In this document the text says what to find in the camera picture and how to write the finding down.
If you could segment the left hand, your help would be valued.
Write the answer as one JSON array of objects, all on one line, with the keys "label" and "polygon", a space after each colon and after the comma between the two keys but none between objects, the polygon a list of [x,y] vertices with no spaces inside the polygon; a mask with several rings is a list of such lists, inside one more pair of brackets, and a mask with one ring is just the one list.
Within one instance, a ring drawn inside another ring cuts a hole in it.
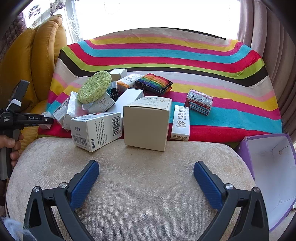
[{"label": "left hand", "polygon": [[22,147],[21,140],[23,140],[23,134],[20,133],[18,141],[15,141],[13,138],[9,138],[6,135],[0,135],[0,148],[11,148],[12,152],[10,153],[11,165],[14,168],[18,162],[20,156],[19,150]]}]

